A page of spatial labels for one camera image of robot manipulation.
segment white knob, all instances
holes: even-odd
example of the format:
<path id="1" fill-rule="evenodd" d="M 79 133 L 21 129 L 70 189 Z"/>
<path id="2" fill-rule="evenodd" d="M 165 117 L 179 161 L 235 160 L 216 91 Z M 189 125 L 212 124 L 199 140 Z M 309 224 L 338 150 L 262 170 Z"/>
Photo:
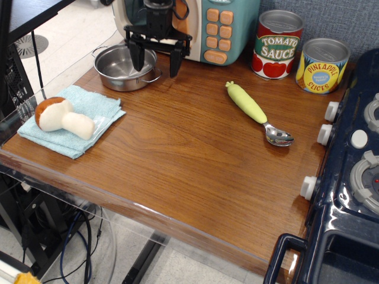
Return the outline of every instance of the white knob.
<path id="1" fill-rule="evenodd" d="M 328 120 L 330 122 L 334 121 L 336 114 L 337 114 L 338 106 L 339 106 L 338 102 L 330 102 L 329 103 L 329 105 L 327 106 L 326 112 L 325 112 L 325 119 L 326 120 Z"/>
<path id="2" fill-rule="evenodd" d="M 354 131 L 351 135 L 350 142 L 356 149 L 363 149 L 368 141 L 367 133 L 361 129 Z"/>
<path id="3" fill-rule="evenodd" d="M 317 177 L 315 176 L 306 176 L 303 181 L 303 185 L 301 186 L 300 195 L 304 197 L 306 200 L 310 200 L 312 198 L 312 194 L 314 188 L 316 187 Z"/>
<path id="4" fill-rule="evenodd" d="M 319 136 L 317 138 L 318 143 L 320 143 L 321 145 L 324 145 L 324 146 L 327 145 L 327 142 L 328 142 L 329 137 L 330 137 L 330 133 L 332 132 L 332 127 L 333 127 L 332 124 L 323 124 L 321 126 Z"/>

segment toy mushroom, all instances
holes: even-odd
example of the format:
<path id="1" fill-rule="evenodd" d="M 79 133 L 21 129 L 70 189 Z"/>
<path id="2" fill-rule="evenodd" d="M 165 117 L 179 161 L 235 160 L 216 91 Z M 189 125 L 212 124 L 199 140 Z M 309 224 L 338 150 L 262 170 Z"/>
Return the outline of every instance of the toy mushroom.
<path id="1" fill-rule="evenodd" d="M 89 140 L 95 131 L 92 119 L 75 113 L 71 102 L 58 96 L 37 105 L 35 118 L 43 131 L 65 129 L 84 140 Z"/>

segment spoon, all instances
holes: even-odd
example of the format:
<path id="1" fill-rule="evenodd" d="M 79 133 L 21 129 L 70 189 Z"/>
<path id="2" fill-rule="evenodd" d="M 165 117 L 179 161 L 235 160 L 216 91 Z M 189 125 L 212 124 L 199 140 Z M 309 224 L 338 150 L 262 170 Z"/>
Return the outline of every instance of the spoon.
<path id="1" fill-rule="evenodd" d="M 231 99 L 242 111 L 256 122 L 263 124 L 266 129 L 266 139 L 275 146 L 289 146 L 294 142 L 294 137 L 283 130 L 273 127 L 267 120 L 267 116 L 259 105 L 233 81 L 226 82 L 225 87 Z"/>

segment oven door handle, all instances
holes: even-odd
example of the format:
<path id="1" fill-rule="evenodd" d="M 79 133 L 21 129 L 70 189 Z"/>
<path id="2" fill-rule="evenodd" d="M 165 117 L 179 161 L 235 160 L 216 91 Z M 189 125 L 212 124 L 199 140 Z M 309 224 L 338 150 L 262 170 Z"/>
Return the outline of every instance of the oven door handle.
<path id="1" fill-rule="evenodd" d="M 271 256 L 271 260 L 266 271 L 265 279 L 263 284 L 275 284 L 280 267 L 283 262 L 285 252 L 288 249 L 293 249 L 300 252 L 299 263 L 296 266 L 301 265 L 303 260 L 303 254 L 307 250 L 308 242 L 302 238 L 299 238 L 291 234 L 283 234 L 278 238 L 275 245 L 275 250 Z M 298 269 L 296 269 L 294 279 L 297 278 Z"/>

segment tomato sauce label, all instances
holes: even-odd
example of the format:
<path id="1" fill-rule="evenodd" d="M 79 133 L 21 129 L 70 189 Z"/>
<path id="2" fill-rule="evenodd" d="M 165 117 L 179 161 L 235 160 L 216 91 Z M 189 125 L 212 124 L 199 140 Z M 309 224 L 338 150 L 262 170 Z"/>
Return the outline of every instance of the tomato sauce label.
<path id="1" fill-rule="evenodd" d="M 339 63 L 318 62 L 302 52 L 296 82 L 308 92 L 330 93 L 338 87 L 346 65 L 347 60 Z"/>
<path id="2" fill-rule="evenodd" d="M 280 79 L 292 69 L 300 39 L 291 35 L 264 35 L 256 38 L 252 69 L 259 76 Z"/>
<path id="3" fill-rule="evenodd" d="M 291 36 L 266 35 L 256 39 L 255 52 L 275 62 L 292 59 L 300 39 Z"/>

